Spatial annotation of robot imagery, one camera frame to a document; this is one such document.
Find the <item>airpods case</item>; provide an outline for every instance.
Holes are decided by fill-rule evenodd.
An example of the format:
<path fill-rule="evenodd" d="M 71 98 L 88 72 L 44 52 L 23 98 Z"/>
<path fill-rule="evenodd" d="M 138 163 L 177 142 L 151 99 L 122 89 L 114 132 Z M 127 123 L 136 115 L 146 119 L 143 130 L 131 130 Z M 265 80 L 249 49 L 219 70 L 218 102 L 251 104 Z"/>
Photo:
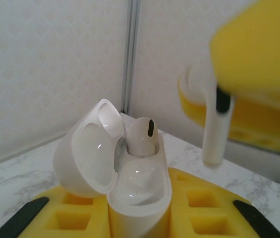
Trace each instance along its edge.
<path fill-rule="evenodd" d="M 157 152 L 128 153 L 126 129 L 115 107 L 102 99 L 58 144 L 53 166 L 59 183 L 80 197 L 107 196 L 113 237 L 145 237 L 168 230 L 172 195 L 164 141 Z"/>

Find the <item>black strip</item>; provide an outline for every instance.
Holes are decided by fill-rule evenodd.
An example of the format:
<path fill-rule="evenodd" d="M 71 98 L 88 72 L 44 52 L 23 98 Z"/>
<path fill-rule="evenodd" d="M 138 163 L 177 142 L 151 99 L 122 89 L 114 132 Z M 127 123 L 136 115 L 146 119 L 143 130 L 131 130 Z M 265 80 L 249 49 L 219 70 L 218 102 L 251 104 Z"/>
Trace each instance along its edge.
<path fill-rule="evenodd" d="M 40 197 L 26 203 L 0 228 L 0 238 L 17 238 L 48 201 L 48 197 Z"/>
<path fill-rule="evenodd" d="M 150 120 L 149 122 L 149 130 L 148 130 L 148 136 L 152 137 L 154 131 L 154 122 Z"/>
<path fill-rule="evenodd" d="M 280 232 L 254 206 L 239 200 L 233 204 L 260 238 L 280 238 Z"/>
<path fill-rule="evenodd" d="M 225 114 L 229 111 L 231 97 L 217 86 L 216 94 L 216 110 L 220 114 Z"/>

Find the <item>black tip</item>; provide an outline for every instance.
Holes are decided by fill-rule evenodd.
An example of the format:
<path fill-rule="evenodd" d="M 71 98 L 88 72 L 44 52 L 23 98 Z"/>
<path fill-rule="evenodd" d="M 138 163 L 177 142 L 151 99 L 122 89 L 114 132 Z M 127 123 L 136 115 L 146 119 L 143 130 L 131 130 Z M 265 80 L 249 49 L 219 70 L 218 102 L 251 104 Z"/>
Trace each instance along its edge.
<path fill-rule="evenodd" d="M 149 130 L 148 130 L 148 136 L 152 137 L 154 131 L 154 122 L 153 120 L 150 120 L 149 122 Z"/>
<path fill-rule="evenodd" d="M 230 108 L 230 95 L 217 86 L 216 109 L 219 114 L 225 114 Z"/>

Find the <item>white wall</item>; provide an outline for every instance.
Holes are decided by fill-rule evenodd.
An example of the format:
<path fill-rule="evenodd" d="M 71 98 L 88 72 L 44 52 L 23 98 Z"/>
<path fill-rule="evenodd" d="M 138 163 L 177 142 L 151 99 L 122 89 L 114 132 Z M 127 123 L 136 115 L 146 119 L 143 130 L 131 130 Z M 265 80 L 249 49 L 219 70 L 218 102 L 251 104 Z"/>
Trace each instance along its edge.
<path fill-rule="evenodd" d="M 199 147 L 203 130 L 183 113 L 177 79 L 207 56 L 216 29 L 253 0 L 143 0 L 140 9 L 131 116 Z M 225 158 L 280 182 L 280 156 L 229 142 Z"/>
<path fill-rule="evenodd" d="M 0 0 L 0 158 L 120 107 L 127 0 Z"/>

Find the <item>square foam hole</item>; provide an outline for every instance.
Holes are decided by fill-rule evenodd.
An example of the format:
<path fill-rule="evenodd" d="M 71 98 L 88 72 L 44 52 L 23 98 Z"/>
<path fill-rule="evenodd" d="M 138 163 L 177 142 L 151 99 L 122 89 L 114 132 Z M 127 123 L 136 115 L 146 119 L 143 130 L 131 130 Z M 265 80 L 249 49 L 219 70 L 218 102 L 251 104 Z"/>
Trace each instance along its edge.
<path fill-rule="evenodd" d="M 85 230 L 91 214 L 58 211 L 48 220 L 47 230 Z"/>
<path fill-rule="evenodd" d="M 188 181 L 189 180 L 189 176 L 187 175 L 183 175 L 183 174 L 177 174 L 176 175 L 177 180 L 179 181 Z"/>
<path fill-rule="evenodd" d="M 227 216 L 193 216 L 190 219 L 196 234 L 220 236 L 236 235 Z"/>
<path fill-rule="evenodd" d="M 67 193 L 64 200 L 64 204 L 72 204 L 72 205 L 92 205 L 93 199 L 92 198 L 84 198 L 84 197 L 77 197 L 73 194 Z"/>
<path fill-rule="evenodd" d="M 187 199 L 190 207 L 219 207 L 213 193 L 206 189 L 188 191 Z"/>

